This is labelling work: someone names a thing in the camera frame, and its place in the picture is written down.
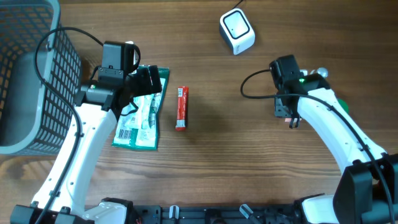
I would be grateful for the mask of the mint green wipes packet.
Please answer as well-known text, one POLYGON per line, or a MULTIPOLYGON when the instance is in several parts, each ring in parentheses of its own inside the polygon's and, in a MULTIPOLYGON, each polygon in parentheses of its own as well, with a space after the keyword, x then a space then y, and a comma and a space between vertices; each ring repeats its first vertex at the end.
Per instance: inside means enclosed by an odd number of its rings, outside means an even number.
POLYGON ((160 93, 135 97, 133 103, 138 107, 138 111, 128 115, 124 125, 132 129, 151 128, 153 116, 159 109, 161 99, 160 93))

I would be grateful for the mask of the yellow liquid small bottle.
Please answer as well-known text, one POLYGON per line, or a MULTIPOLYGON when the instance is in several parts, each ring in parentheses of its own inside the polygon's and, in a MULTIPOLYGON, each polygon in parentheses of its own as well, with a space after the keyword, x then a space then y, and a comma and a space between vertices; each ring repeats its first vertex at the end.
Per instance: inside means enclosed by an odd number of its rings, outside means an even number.
POLYGON ((319 74, 321 75, 323 78, 326 78, 328 76, 328 70, 324 67, 320 67, 318 69, 314 69, 314 70, 300 70, 300 72, 304 75, 313 75, 313 74, 319 74))

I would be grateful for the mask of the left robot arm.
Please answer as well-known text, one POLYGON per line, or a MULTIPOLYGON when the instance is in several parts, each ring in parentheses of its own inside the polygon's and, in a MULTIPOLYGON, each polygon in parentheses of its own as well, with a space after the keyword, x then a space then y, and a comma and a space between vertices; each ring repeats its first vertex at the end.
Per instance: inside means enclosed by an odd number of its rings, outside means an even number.
POLYGON ((11 223, 136 223, 130 200, 104 198, 85 210, 85 199, 106 138, 135 96, 162 90, 156 66, 139 68, 141 52, 134 42, 103 45, 97 80, 82 84, 74 115, 48 179, 29 206, 16 205, 11 223))

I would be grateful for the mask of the red stick packet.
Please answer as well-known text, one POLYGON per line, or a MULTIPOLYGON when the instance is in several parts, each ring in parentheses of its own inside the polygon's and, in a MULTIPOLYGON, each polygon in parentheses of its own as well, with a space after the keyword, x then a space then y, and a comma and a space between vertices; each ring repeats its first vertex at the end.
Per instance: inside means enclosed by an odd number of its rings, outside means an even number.
POLYGON ((187 127, 187 105, 189 88, 187 86, 179 86, 178 91, 178 104, 177 104, 177 123, 175 129, 177 131, 184 131, 187 127))

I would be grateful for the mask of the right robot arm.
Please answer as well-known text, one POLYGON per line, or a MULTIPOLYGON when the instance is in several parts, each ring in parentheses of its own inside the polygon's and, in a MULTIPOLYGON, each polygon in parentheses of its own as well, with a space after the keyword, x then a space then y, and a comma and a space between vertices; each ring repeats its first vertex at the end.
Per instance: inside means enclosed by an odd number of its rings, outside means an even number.
POLYGON ((339 104, 323 72, 301 71, 293 55, 269 65, 291 128, 306 120, 342 173, 333 195, 311 196, 299 207, 305 223, 389 223, 397 220, 397 155, 388 154, 339 104))

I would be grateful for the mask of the green lid white jar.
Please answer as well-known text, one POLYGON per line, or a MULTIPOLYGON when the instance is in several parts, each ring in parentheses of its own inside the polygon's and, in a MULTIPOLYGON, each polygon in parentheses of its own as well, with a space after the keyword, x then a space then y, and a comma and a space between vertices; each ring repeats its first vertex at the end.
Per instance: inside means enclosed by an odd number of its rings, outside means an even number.
POLYGON ((349 106, 348 106, 348 104, 344 100, 342 100, 340 98, 338 98, 338 103, 344 109, 344 111, 349 114, 349 106))

